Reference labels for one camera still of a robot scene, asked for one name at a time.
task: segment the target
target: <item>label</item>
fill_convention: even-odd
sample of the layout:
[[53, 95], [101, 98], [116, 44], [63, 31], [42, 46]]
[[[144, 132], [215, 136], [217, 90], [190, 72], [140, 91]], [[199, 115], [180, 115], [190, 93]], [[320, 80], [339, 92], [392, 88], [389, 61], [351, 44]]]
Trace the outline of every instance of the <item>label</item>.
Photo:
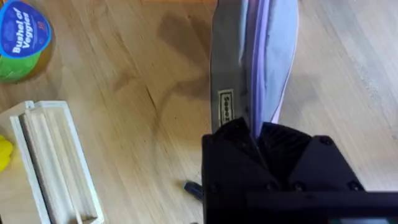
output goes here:
[[51, 41], [51, 27], [35, 8], [19, 0], [7, 1], [0, 11], [0, 54], [26, 58]]
[[218, 103], [218, 120], [222, 126], [234, 119], [234, 90], [219, 91]]

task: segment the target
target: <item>wooden table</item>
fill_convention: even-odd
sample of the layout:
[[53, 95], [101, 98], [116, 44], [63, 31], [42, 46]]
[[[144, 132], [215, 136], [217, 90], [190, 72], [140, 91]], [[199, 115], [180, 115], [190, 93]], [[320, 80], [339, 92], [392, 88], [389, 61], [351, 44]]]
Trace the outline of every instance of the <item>wooden table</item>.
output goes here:
[[[2, 85], [1, 109], [68, 101], [108, 223], [201, 223], [182, 182], [200, 181], [200, 139], [210, 132], [214, 3], [32, 2], [53, 25], [52, 59], [34, 79]], [[332, 136], [369, 190], [398, 188], [397, 6], [300, 1], [280, 119]]]

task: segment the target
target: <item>yellow toy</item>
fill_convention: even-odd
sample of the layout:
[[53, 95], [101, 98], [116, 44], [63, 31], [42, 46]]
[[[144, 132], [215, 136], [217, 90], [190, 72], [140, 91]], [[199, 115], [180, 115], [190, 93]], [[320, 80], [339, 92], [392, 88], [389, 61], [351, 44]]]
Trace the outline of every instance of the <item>yellow toy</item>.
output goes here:
[[0, 135], [0, 172], [10, 163], [12, 153], [12, 144], [2, 135]]

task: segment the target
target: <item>green container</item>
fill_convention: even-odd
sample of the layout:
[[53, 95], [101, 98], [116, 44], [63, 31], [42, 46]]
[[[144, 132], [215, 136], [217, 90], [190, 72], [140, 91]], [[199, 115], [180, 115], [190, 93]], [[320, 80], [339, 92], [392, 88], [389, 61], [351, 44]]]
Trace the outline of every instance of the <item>green container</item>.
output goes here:
[[38, 74], [51, 54], [48, 20], [24, 0], [0, 0], [0, 6], [0, 82]]
[[28, 76], [39, 61], [40, 53], [27, 58], [0, 56], [0, 82], [15, 82]]

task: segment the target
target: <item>bag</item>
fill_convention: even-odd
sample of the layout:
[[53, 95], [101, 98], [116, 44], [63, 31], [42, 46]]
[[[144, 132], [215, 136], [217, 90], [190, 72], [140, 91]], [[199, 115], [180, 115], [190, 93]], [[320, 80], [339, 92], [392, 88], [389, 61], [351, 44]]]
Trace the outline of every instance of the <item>bag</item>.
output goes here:
[[210, 60], [215, 132], [243, 117], [258, 137], [277, 123], [297, 42], [296, 0], [218, 0]]

